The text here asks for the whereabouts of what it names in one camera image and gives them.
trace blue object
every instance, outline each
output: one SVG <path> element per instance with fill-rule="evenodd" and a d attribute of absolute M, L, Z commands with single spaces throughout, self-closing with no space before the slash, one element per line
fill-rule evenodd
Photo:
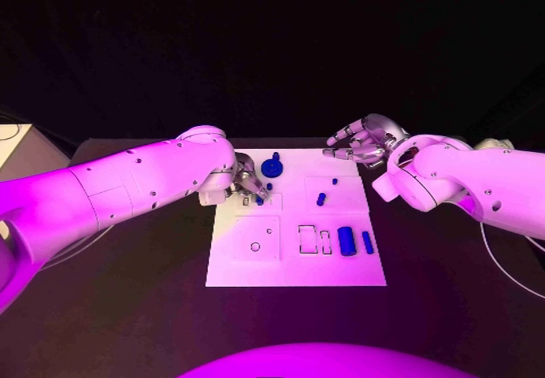
<path fill-rule="evenodd" d="M 320 193 L 320 195 L 317 196 L 317 201 L 316 201 L 316 204 L 319 206 L 323 206 L 323 201 L 326 200 L 326 194 L 325 193 Z"/>
<path fill-rule="evenodd" d="M 372 254 L 375 251 L 372 250 L 372 238 L 369 232 L 363 231 L 361 235 L 363 236 L 363 243 L 366 244 L 366 254 Z"/>
<path fill-rule="evenodd" d="M 274 179 L 281 175 L 281 172 L 284 170 L 284 166 L 281 165 L 281 156 L 277 152 L 273 153 L 273 158 L 267 159 L 264 161 L 264 164 L 261 164 L 261 173 L 265 177 L 270 179 Z"/>
<path fill-rule="evenodd" d="M 355 235 L 352 234 L 351 227 L 342 227 L 338 230 L 339 234 L 339 245 L 340 245 L 340 254 L 343 256 L 355 255 Z"/>

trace black table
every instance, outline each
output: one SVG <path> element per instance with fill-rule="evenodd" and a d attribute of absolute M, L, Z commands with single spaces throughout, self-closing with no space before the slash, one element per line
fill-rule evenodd
<path fill-rule="evenodd" d="M 150 142 L 91 139 L 72 163 Z M 323 139 L 232 144 L 309 148 Z M 193 194 L 39 273 L 0 318 L 0 376 L 172 377 L 241 350 L 304 342 L 385 347 L 480 376 L 542 376 L 545 300 L 505 277 L 456 206 L 420 213 L 381 200 L 381 173 L 361 170 L 387 287 L 205 287 L 215 207 Z M 486 231 L 511 274 L 545 292 L 529 242 Z"/>

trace black curtain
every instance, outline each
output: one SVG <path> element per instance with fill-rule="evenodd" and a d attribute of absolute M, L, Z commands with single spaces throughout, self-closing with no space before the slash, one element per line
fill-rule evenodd
<path fill-rule="evenodd" d="M 368 113 L 476 143 L 513 138 L 521 113 L 542 109 L 545 20 L 521 2 L 2 8 L 0 108 L 68 149 L 198 124 L 231 137 L 326 137 Z"/>

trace robotic hand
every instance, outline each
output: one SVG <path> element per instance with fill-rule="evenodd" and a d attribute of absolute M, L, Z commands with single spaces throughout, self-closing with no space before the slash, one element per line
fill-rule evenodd
<path fill-rule="evenodd" d="M 199 126 L 177 139 L 0 183 L 0 313 L 59 250 L 97 231 L 199 192 L 268 197 L 248 155 Z"/>
<path fill-rule="evenodd" d="M 352 148 L 323 154 L 369 169 L 387 165 L 372 183 L 387 202 L 401 196 L 424 212 L 450 202 L 479 222 L 545 239 L 545 154 L 513 150 L 509 141 L 473 149 L 446 136 L 411 136 L 379 114 L 339 130 L 329 146 L 345 137 Z"/>

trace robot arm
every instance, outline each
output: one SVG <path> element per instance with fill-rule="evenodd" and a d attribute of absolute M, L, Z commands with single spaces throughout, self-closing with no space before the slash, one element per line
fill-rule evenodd
<path fill-rule="evenodd" d="M 349 149 L 323 154 L 366 164 L 387 165 L 372 187 L 385 201 L 398 195 L 420 211 L 454 203 L 480 222 L 545 239 L 545 154 L 502 146 L 475 150 L 438 135 L 407 133 L 378 114 L 343 128 L 329 139 L 352 136 Z"/>
<path fill-rule="evenodd" d="M 199 192 L 203 206 L 267 190 L 225 133 L 192 128 L 177 139 L 0 183 L 0 313 L 56 252 L 84 236 Z"/>

